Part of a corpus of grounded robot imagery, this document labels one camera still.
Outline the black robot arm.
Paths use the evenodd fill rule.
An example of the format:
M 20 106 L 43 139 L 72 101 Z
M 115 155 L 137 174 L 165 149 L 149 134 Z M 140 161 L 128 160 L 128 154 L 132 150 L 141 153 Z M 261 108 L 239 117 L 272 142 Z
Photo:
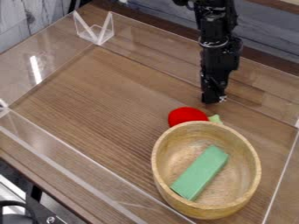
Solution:
M 227 99 L 229 73 L 239 69 L 243 41 L 232 31 L 239 15 L 233 0 L 172 0 L 193 11 L 200 30 L 201 102 L 212 104 Z

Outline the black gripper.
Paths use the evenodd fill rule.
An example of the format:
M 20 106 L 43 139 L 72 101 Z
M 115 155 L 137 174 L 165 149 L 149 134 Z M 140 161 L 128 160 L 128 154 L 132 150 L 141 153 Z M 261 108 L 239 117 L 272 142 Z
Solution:
M 208 42 L 200 39 L 200 88 L 201 102 L 205 104 L 224 102 L 229 73 L 239 69 L 239 57 L 243 41 L 239 37 Z

